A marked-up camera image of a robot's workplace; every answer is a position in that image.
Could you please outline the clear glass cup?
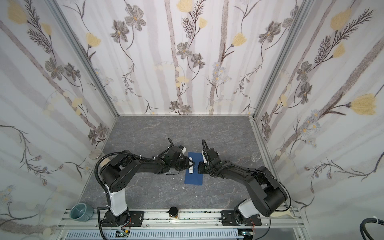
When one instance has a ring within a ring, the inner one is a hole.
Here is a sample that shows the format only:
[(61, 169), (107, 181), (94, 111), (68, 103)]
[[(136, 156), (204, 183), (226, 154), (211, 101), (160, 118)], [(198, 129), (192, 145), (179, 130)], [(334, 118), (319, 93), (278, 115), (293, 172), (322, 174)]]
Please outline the clear glass cup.
[(262, 158), (261, 154), (259, 152), (254, 152), (251, 156), (251, 161), (256, 163)]

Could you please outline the black cylinder on rail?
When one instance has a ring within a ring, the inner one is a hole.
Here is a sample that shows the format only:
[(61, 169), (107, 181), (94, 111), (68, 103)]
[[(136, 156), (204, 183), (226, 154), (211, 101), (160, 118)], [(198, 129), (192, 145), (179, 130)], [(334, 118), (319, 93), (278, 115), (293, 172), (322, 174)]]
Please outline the black cylinder on rail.
[(169, 209), (169, 217), (172, 220), (178, 220), (179, 219), (179, 209), (177, 207), (171, 207)]

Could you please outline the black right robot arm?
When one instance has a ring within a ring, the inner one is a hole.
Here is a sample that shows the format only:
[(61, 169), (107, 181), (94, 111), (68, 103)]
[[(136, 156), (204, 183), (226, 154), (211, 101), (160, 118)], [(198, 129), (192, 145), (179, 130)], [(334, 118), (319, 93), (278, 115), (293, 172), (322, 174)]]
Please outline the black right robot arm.
[(202, 156), (206, 162), (199, 163), (198, 173), (230, 179), (246, 187), (249, 198), (234, 208), (235, 222), (239, 225), (245, 225), (255, 215), (269, 217), (289, 199), (282, 184), (266, 167), (251, 169), (221, 160), (214, 148), (203, 147)]

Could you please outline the teal cup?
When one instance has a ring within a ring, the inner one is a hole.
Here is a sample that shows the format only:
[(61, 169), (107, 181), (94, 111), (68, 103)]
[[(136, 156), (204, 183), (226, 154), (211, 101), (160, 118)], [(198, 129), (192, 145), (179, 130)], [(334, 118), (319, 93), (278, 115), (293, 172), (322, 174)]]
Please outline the teal cup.
[(70, 211), (70, 218), (77, 222), (86, 222), (94, 214), (94, 208), (86, 203), (76, 204)]

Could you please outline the white glue stick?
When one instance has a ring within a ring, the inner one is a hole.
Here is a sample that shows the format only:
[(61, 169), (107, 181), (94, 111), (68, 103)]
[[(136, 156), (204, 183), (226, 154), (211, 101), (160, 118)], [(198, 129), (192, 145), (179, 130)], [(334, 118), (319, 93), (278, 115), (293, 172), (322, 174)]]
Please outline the white glue stick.
[(189, 174), (194, 173), (194, 161), (192, 157), (189, 157)]

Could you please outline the glass jar with cork lid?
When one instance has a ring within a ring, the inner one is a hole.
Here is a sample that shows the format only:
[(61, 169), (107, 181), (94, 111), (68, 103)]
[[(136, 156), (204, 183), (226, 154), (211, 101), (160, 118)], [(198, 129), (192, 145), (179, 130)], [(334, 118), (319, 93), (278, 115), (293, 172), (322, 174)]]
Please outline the glass jar with cork lid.
[(103, 156), (104, 156), (104, 153), (101, 149), (93, 149), (89, 153), (88, 158), (94, 162), (97, 162)]

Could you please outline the cream plastic peeler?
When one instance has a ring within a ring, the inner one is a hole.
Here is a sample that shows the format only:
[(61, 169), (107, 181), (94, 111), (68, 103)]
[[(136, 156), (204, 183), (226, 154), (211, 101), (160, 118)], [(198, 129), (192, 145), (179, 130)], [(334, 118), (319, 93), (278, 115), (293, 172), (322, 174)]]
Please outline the cream plastic peeler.
[(295, 219), (296, 217), (292, 214), (291, 210), (285, 210), (285, 211), (274, 211), (270, 215), (271, 218), (280, 218), (280, 217), (289, 217), (292, 219)]

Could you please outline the aluminium mounting rail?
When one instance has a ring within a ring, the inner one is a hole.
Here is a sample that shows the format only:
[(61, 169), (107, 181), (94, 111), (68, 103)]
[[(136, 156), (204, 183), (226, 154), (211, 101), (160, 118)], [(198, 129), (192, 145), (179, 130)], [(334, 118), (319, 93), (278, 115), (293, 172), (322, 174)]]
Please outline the aluminium mounting rail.
[[(172, 220), (168, 210), (143, 210), (141, 217), (133, 216), (129, 225), (132, 229), (218, 229), (229, 228), (223, 223), (227, 217), (222, 215), (221, 209), (180, 210), (179, 219)], [(291, 210), (295, 219), (289, 217), (271, 218), (256, 216), (244, 228), (304, 228), (305, 224), (297, 210)], [(59, 230), (97, 230), (98, 216), (95, 213), (86, 222), (77, 222), (70, 218), (70, 211), (66, 210), (58, 224)]]

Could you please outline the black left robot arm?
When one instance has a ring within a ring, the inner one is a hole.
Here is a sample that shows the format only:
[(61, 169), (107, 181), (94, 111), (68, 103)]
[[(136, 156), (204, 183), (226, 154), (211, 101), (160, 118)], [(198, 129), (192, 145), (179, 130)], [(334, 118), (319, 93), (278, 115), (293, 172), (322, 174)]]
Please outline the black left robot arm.
[(99, 228), (125, 227), (132, 223), (126, 201), (126, 187), (137, 173), (163, 175), (171, 169), (187, 171), (195, 162), (185, 156), (186, 148), (171, 144), (159, 155), (146, 158), (130, 151), (114, 152), (99, 159), (94, 175), (107, 198), (106, 207), (98, 207)]

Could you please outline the dark blue envelope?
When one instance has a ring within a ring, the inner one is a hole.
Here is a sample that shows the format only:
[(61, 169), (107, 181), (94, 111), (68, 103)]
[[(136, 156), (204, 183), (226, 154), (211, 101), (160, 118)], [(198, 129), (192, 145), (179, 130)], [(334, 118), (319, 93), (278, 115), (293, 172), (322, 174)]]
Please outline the dark blue envelope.
[(189, 174), (189, 169), (186, 170), (184, 184), (202, 186), (203, 185), (203, 175), (198, 173), (198, 169), (199, 169), (199, 163), (204, 163), (203, 162), (203, 156), (201, 153), (189, 152), (188, 158), (189, 157), (192, 157), (193, 161), (195, 163), (194, 173)]

